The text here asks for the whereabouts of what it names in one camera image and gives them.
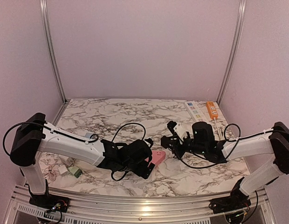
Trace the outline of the pink triangular power strip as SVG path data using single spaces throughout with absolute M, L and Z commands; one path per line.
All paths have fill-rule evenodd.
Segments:
M 151 160 L 149 161 L 149 158 L 146 158 L 146 165 L 149 166 L 151 163 L 155 166 L 159 165 L 164 159 L 165 159 L 166 153 L 165 151 L 161 150 L 152 150 Z

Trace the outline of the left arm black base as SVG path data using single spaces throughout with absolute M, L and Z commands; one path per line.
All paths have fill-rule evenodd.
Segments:
M 69 207 L 69 198 L 64 196 L 52 195 L 49 193 L 48 181 L 45 179 L 45 193 L 41 195 L 33 194 L 30 185 L 28 186 L 30 193 L 29 203 L 51 211 L 59 210 L 67 212 Z

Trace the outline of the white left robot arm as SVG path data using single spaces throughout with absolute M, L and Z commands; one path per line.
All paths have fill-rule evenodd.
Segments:
M 9 152 L 10 160 L 21 168 L 30 192 L 45 208 L 54 204 L 54 197 L 47 192 L 47 181 L 36 161 L 37 152 L 64 155 L 112 173 L 132 172 L 143 179 L 147 179 L 155 167 L 151 139 L 130 144 L 88 139 L 57 128 L 45 120 L 43 113 L 36 113 L 12 128 L 17 130 Z

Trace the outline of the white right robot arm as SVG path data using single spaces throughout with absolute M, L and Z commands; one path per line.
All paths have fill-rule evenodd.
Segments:
M 180 161 L 185 153 L 190 153 L 210 162 L 213 167 L 242 157 L 259 154 L 272 156 L 256 171 L 235 184 L 226 199 L 226 205 L 231 209 L 238 208 L 244 202 L 244 197 L 260 187 L 270 184 L 279 176 L 289 174 L 289 129 L 282 122 L 276 122 L 272 128 L 247 137 L 225 137 L 220 141 L 215 140 L 213 129 L 206 122 L 194 123 L 192 136 L 174 121 L 170 121 L 167 128 L 171 136 L 163 136 L 161 146 L 170 149 Z

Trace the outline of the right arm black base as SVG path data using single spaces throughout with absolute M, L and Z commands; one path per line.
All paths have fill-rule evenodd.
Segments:
M 243 180 L 244 177 L 236 182 L 229 196 L 210 200 L 209 208 L 214 214 L 238 210 L 251 205 L 249 196 L 240 191 L 240 184 Z

